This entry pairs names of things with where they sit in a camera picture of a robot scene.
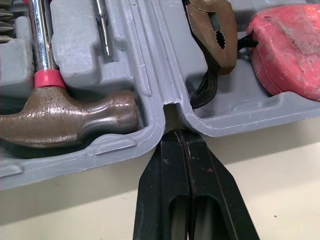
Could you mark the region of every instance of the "screwdriver shaft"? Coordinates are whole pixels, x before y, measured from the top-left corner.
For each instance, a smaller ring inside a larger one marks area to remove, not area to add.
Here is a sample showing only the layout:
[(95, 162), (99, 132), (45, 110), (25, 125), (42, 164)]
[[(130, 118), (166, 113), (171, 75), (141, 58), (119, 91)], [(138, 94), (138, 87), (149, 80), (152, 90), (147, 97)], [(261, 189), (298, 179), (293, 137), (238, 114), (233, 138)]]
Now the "screwdriver shaft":
[(94, 11), (99, 26), (100, 38), (102, 41), (102, 50), (104, 57), (108, 57), (109, 46), (108, 46), (108, 35), (107, 35), (107, 26), (108, 26), (108, 13), (105, 0), (94, 0)]

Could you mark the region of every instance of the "tool case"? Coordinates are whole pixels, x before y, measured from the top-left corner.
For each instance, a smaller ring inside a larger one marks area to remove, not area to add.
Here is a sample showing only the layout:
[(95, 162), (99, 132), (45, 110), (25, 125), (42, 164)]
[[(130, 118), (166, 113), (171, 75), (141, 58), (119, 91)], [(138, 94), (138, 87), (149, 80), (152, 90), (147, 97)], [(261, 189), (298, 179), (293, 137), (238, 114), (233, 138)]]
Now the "tool case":
[[(230, 0), (238, 36), (252, 16), (266, 8), (320, 3), (320, 0)], [(235, 69), (219, 76), (217, 94), (193, 110), (190, 96), (208, 67), (194, 40), (182, 0), (106, 0), (111, 58), (103, 60), (92, 0), (53, 0), (52, 50), (72, 97), (95, 101), (117, 90), (133, 90), (139, 130), (106, 134), (81, 146), (34, 149), (1, 141), (0, 189), (81, 172), (139, 157), (151, 151), (165, 131), (164, 105), (176, 105), (194, 132), (222, 137), (320, 116), (320, 103), (292, 92), (270, 96), (259, 84), (247, 50)], [(16, 39), (0, 45), (0, 110), (19, 112), (33, 89), (34, 63), (28, 8), (11, 8)]]

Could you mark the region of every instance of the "metal rod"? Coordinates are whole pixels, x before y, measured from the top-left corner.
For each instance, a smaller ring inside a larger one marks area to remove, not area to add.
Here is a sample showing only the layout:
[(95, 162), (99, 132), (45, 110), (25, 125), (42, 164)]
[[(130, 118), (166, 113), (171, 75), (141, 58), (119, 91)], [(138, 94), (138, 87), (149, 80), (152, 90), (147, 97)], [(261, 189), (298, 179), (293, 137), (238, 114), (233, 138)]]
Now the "metal rod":
[(106, 58), (110, 55), (108, 46), (108, 13), (105, 0), (93, 0), (96, 20), (99, 27), (100, 38), (102, 42), (103, 56)]
[(35, 70), (58, 69), (51, 47), (53, 29), (48, 0), (28, 0), (35, 56)]

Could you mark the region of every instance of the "black clamp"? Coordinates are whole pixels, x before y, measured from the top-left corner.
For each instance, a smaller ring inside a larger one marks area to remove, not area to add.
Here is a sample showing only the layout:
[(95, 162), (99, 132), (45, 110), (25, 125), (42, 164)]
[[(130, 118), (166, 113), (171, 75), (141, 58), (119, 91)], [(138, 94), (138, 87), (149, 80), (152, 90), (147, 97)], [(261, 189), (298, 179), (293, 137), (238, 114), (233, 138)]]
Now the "black clamp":
[(134, 240), (258, 240), (233, 176), (197, 134), (166, 134), (138, 189)]

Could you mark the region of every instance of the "screwdriver bit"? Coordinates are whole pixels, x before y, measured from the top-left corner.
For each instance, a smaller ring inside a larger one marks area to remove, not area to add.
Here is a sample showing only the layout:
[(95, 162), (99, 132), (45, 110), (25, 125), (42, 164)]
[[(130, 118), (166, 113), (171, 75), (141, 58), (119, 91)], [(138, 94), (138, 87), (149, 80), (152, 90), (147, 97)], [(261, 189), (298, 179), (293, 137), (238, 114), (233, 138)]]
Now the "screwdriver bit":
[(10, 7), (14, 0), (0, 0), (0, 7)]
[(13, 40), (12, 37), (9, 37), (9, 36), (1, 36), (0, 35), (0, 44), (5, 44), (9, 41)]
[(11, 32), (15, 30), (15, 27), (9, 23), (0, 21), (0, 33)]
[(12, 19), (14, 17), (14, 14), (8, 10), (0, 9), (0, 20), (8, 20)]

